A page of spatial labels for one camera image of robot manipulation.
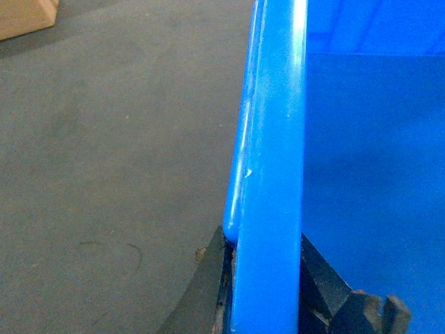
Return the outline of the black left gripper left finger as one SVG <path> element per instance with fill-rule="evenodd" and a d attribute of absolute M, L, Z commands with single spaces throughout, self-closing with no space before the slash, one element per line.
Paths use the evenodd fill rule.
<path fill-rule="evenodd" d="M 232 247 L 218 226 L 191 281 L 158 333 L 229 333 Z"/>

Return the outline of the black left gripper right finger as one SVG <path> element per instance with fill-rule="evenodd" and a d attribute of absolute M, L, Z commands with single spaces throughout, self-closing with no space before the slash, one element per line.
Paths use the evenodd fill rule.
<path fill-rule="evenodd" d="M 352 289 L 302 236 L 299 333 L 406 333 L 411 319 L 410 309 L 397 296 L 382 299 Z"/>

